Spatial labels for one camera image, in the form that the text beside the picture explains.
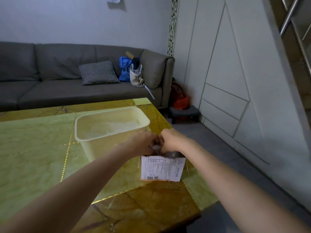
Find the houndstooth pillow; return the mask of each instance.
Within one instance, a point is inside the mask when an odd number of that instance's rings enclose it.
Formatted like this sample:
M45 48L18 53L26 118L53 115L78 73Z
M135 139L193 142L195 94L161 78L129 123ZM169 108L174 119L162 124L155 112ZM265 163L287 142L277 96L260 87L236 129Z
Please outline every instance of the houndstooth pillow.
M112 61L79 65L82 75L82 85L120 83Z

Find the small stool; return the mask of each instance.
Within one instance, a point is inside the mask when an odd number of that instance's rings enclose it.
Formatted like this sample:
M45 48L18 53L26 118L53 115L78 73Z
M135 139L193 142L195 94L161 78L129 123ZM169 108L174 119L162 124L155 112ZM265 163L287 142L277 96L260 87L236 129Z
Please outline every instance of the small stool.
M199 121L200 111L191 105L189 109L186 110L179 110L175 109L174 107L169 108L169 118L172 119L172 124L175 124L176 117L193 117L194 121Z

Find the red bag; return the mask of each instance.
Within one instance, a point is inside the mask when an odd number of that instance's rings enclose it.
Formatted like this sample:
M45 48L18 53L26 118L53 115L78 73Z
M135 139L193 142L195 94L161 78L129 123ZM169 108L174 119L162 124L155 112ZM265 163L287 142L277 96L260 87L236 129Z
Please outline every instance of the red bag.
M171 86L169 106L179 110L188 109L189 107L189 97L184 93L182 87L176 82L173 82Z

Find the metal railing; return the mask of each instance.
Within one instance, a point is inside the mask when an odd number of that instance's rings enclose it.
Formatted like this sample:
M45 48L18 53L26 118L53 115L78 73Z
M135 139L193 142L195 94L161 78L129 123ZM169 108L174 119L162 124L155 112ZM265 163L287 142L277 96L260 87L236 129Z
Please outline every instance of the metal railing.
M305 51L305 48L304 48L304 44L303 44L303 40L306 38L310 28L311 28L311 23L307 29L307 31L305 32L305 34L303 35L303 37L301 37L299 35L299 32L298 32L298 29L297 29L297 26L295 24L295 21L293 20L293 15L295 13L295 10L299 4L301 0L294 0L292 2L292 4L290 5L290 7L287 6L286 4L286 0L282 0L283 2L283 5L285 7L285 10L287 11L287 15L286 15L286 18L282 24L282 27L280 29L280 35L281 37L283 37L289 23L292 23L292 26L293 26L293 29L294 29L294 33L296 35L296 38L297 38L297 41L298 41L298 44L299 44L299 47L300 47L300 50L301 50L301 54L305 60L305 64L308 68L308 75L309 75L309 78L311 79L311 65L310 65L310 62L309 62L309 59L308 59L308 56L306 54L306 51Z

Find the white plastic container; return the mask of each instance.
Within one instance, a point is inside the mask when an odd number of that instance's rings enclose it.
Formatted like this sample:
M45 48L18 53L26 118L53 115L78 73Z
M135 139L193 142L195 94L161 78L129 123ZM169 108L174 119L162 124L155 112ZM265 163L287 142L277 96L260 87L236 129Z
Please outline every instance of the white plastic container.
M75 137L91 162L149 124L150 120L141 109L125 107L77 118Z

